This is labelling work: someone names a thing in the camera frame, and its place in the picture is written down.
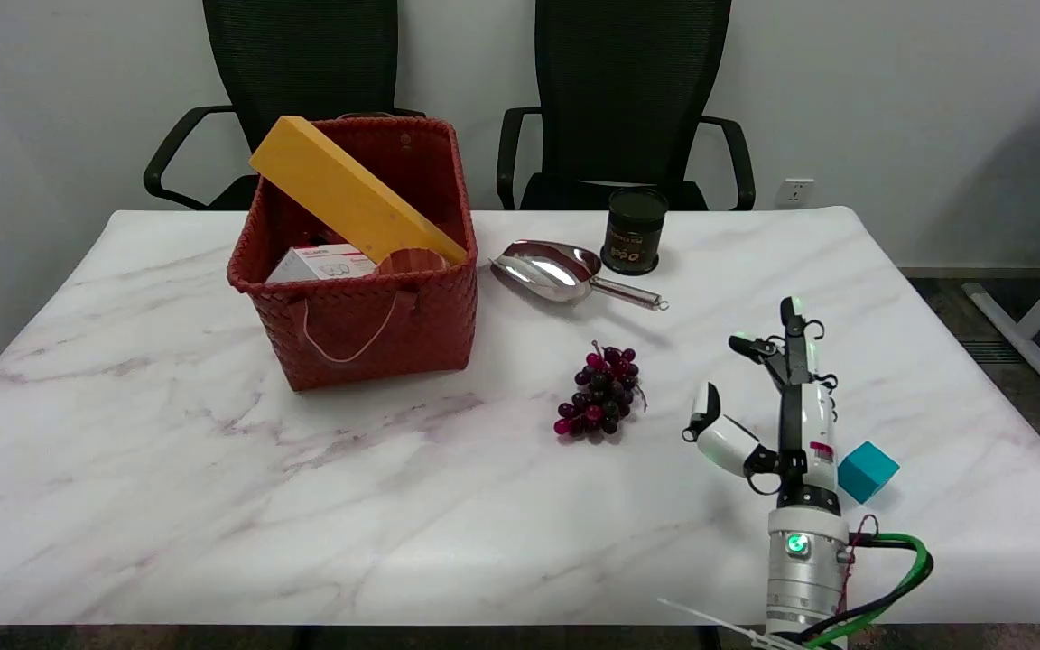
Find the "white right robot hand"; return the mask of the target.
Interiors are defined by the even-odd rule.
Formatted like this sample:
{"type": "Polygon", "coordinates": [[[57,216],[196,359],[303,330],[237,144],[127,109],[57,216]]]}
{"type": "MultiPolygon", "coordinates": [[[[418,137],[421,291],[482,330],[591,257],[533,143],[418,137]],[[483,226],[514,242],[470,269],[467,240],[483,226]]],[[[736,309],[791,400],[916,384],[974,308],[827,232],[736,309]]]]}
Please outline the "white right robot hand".
{"type": "Polygon", "coordinates": [[[754,493],[774,497],[776,506],[814,506],[840,515],[837,460],[835,460],[835,402],[838,385],[834,375],[820,374],[817,341],[800,298],[780,303],[783,332],[768,338],[734,334],[728,346],[743,358],[764,368],[779,395],[777,441],[768,446],[750,428],[723,411],[716,385],[698,387],[690,422],[682,439],[702,456],[743,478],[754,493]]]}

